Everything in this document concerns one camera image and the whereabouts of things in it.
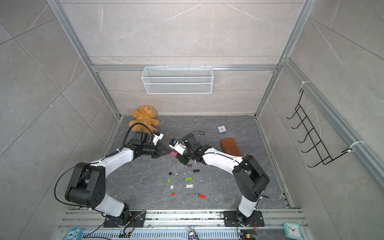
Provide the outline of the small purple toy figure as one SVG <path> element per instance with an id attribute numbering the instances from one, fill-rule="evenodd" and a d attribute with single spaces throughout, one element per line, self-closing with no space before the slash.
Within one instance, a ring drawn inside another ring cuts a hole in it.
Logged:
<path id="1" fill-rule="evenodd" d="M 199 237 L 196 234 L 193 226 L 188 227 L 187 230 L 188 230 L 188 240 L 199 240 Z"/>

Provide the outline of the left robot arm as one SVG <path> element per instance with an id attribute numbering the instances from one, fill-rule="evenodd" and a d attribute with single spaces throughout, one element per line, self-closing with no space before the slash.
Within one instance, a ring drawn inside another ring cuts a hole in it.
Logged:
<path id="1" fill-rule="evenodd" d="M 106 193 L 106 178 L 115 170 L 141 156 L 160 158 L 171 151 L 161 140 L 164 135 L 150 130 L 142 123 L 129 127 L 121 146 L 111 154 L 91 163 L 79 163 L 68 169 L 73 171 L 65 192 L 65 202 L 60 203 L 90 208 L 110 218 L 128 218 L 129 206 Z"/>

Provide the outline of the small square pink-white packet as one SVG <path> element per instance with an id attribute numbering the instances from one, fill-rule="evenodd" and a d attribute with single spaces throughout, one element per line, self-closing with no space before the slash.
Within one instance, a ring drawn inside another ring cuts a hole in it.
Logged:
<path id="1" fill-rule="evenodd" d="M 220 134 L 223 134 L 227 132 L 227 129 L 224 125 L 222 125 L 222 126 L 218 126 L 218 131 Z"/>

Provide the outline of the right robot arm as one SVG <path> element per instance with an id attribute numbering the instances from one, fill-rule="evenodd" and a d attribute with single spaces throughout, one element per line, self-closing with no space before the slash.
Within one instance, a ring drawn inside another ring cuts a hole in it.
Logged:
<path id="1" fill-rule="evenodd" d="M 193 134 L 171 140 L 169 147 L 177 153 L 177 159 L 184 165 L 193 160 L 233 175 L 242 194 L 237 208 L 238 218 L 245 221 L 254 215 L 270 178 L 253 156 L 237 157 L 220 152 L 209 145 L 201 145 Z"/>

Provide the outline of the blue cartoon alarm clock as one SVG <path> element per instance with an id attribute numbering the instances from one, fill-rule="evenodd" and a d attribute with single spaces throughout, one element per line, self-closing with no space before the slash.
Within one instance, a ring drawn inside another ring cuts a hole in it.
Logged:
<path id="1" fill-rule="evenodd" d="M 84 229 L 71 229 L 67 232 L 65 240 L 82 240 Z"/>

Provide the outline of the teal alarm clock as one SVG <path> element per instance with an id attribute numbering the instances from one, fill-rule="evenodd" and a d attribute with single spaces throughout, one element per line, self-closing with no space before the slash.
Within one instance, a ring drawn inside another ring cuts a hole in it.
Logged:
<path id="1" fill-rule="evenodd" d="M 283 223 L 286 238 L 293 240 L 302 240 L 300 226 L 294 223 Z"/>

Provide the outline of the brown teddy bear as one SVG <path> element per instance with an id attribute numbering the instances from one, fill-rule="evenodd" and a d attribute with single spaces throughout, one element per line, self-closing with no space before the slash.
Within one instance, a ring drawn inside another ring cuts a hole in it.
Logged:
<path id="1" fill-rule="evenodd" d="M 140 106 L 137 110 L 131 110 L 131 114 L 135 118 L 135 120 L 129 122 L 129 127 L 132 127 L 136 123 L 142 123 L 148 127 L 146 128 L 142 125 L 135 125 L 132 127 L 132 131 L 145 131 L 147 133 L 149 133 L 150 131 L 152 133 L 157 131 L 154 126 L 158 126 L 160 124 L 160 121 L 156 120 L 157 113 L 153 107 L 147 105 Z"/>

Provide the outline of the brown leather wallet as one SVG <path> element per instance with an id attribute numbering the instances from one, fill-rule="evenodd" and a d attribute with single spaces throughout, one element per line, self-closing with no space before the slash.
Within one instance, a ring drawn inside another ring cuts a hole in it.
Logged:
<path id="1" fill-rule="evenodd" d="M 228 155 L 236 156 L 236 157 L 243 156 L 233 138 L 223 139 L 220 141 L 220 144 L 224 153 Z"/>

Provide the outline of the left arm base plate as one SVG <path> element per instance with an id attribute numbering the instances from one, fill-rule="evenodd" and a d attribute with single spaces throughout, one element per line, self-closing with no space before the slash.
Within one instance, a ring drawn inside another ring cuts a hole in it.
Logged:
<path id="1" fill-rule="evenodd" d="M 103 224 L 104 228 L 125 228 L 125 227 L 138 227 L 141 228 L 144 226 L 145 218 L 147 211 L 132 211 L 132 212 L 123 212 L 120 217 L 107 216 L 105 223 Z"/>

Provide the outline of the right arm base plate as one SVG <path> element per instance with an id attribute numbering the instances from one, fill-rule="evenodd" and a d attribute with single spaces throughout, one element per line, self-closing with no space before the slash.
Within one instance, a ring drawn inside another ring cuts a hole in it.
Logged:
<path id="1" fill-rule="evenodd" d="M 243 216 L 239 211 L 224 211 L 223 219 L 226 227 L 264 227 L 264 217 L 261 211 L 254 211 L 250 217 Z"/>

